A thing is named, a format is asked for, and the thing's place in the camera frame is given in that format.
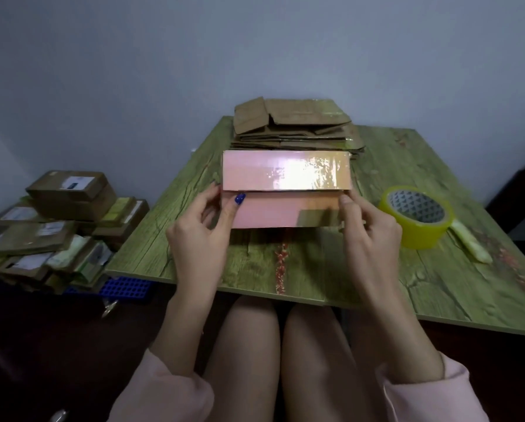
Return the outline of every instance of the blue nail polish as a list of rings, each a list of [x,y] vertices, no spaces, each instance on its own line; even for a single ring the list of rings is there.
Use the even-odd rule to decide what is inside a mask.
[[[245,199],[245,197],[246,197],[245,192],[242,192],[237,197],[235,197],[235,202],[240,205],[243,202],[243,200]]]

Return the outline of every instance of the pink sweater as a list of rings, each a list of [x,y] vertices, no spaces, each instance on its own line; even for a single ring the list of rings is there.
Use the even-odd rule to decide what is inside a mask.
[[[443,355],[444,379],[412,385],[393,385],[385,367],[376,370],[392,422],[488,421],[470,385],[469,372]],[[194,377],[173,376],[159,358],[146,350],[130,383],[112,410],[111,422],[204,421],[214,404],[210,384]]]

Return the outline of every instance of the tape roll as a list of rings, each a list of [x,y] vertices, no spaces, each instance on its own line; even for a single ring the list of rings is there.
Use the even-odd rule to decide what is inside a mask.
[[[414,187],[388,188],[378,208],[402,226],[402,246],[410,249],[434,247],[454,219],[448,202]]]

